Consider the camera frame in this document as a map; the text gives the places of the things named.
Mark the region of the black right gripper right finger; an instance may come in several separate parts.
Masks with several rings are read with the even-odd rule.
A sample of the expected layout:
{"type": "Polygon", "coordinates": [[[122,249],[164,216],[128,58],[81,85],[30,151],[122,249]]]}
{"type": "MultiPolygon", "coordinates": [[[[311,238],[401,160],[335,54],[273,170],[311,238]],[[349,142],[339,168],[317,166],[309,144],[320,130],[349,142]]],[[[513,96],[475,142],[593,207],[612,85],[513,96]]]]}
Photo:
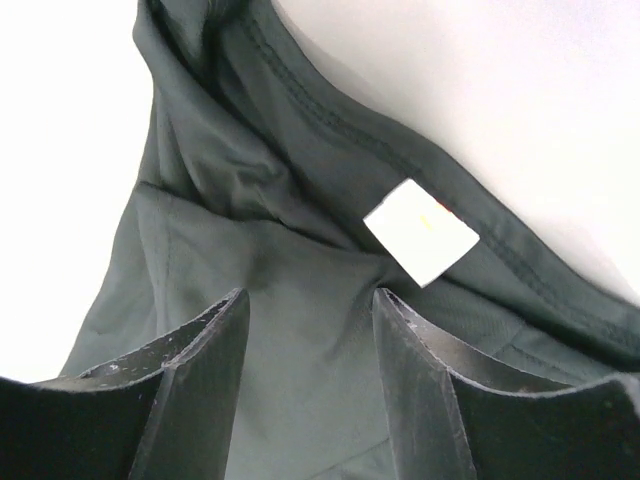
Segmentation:
{"type": "Polygon", "coordinates": [[[400,479],[635,479],[639,379],[571,386],[511,367],[376,291],[373,323],[400,479]]]}

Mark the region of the black t shirt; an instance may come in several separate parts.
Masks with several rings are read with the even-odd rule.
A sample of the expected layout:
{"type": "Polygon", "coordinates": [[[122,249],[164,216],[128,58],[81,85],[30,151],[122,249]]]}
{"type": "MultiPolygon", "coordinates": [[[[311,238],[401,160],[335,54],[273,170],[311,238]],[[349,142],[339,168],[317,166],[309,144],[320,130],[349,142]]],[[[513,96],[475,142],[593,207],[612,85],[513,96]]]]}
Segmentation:
{"type": "Polygon", "coordinates": [[[507,364],[577,383],[639,366],[639,310],[582,279],[442,149],[332,87],[267,1],[142,1],[138,179],[66,375],[244,288],[231,479],[391,479],[371,302],[386,287],[507,364]],[[365,216],[415,180],[480,236],[417,286],[365,216]]]}

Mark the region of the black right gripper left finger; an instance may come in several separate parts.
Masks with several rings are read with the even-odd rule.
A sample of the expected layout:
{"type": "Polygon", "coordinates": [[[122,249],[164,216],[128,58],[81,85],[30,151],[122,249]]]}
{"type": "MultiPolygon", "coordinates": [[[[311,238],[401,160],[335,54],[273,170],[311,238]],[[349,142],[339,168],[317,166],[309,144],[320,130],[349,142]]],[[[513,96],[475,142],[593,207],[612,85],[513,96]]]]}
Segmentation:
{"type": "Polygon", "coordinates": [[[77,376],[1,382],[5,479],[221,479],[249,332],[249,297],[77,376]]]}

